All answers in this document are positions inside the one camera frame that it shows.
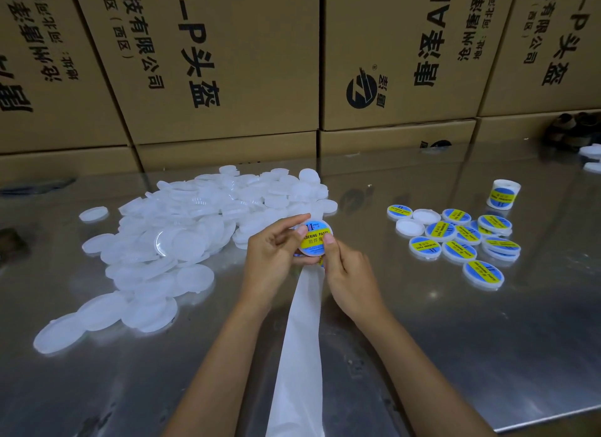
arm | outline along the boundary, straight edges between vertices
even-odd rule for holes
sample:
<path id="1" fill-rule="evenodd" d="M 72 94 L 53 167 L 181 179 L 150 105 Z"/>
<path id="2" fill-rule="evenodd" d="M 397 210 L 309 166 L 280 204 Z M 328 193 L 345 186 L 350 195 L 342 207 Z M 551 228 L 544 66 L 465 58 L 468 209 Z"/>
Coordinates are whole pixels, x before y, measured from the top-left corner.
<path id="1" fill-rule="evenodd" d="M 378 352 L 417 436 L 496 435 L 388 311 L 367 257 L 329 234 L 323 240 L 332 295 Z"/>
<path id="2" fill-rule="evenodd" d="M 318 257 L 293 257 L 307 228 L 289 228 L 308 218 L 309 214 L 282 219 L 249 239 L 240 299 L 163 437 L 234 435 L 257 335 L 271 302 L 293 263 L 310 265 L 319 261 Z"/>

stainless steel table surface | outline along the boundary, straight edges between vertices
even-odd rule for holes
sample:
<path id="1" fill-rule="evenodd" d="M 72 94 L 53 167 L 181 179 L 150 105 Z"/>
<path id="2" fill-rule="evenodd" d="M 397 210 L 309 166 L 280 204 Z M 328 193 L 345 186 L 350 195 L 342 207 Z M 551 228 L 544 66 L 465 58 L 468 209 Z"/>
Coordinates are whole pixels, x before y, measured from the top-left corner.
<path id="1" fill-rule="evenodd" d="M 335 235 L 369 254 L 388 307 L 496 430 L 600 406 L 601 176 L 582 171 L 577 156 L 522 141 L 239 168 L 275 166 L 318 167 L 340 205 L 327 219 Z M 115 232 L 116 209 L 148 183 L 197 174 L 88 177 L 43 195 L 0 195 L 0 228 L 14 228 L 29 246 L 28 255 L 0 270 L 0 435 L 160 435 L 237 299 L 245 251 L 230 243 L 208 259 L 214 288 L 178 297 L 177 318 L 159 334 L 137 334 L 119 322 L 51 356 L 32 342 L 50 319 L 114 289 L 105 265 L 86 256 L 82 242 Z M 485 200 L 497 178 L 522 184 L 507 214 L 522 255 L 501 267 L 506 281 L 496 292 L 471 286 L 443 258 L 412 257 L 385 215 L 396 203 L 490 213 Z M 109 208 L 107 220 L 79 221 L 96 205 Z M 481 251 L 480 257 L 486 259 Z M 261 328 L 239 435 L 265 435 L 298 273 L 292 271 Z M 326 435 L 407 435 L 385 370 L 327 287 L 320 346 Z"/>

paper strip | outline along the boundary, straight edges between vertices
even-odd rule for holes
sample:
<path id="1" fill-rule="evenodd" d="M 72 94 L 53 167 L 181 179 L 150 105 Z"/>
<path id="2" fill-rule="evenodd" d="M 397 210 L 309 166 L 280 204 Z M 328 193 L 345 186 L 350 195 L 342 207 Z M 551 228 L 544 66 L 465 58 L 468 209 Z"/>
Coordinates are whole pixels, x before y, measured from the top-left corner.
<path id="1" fill-rule="evenodd" d="M 319 317 L 323 268 L 305 266 L 292 298 L 266 437 L 323 437 Z"/>

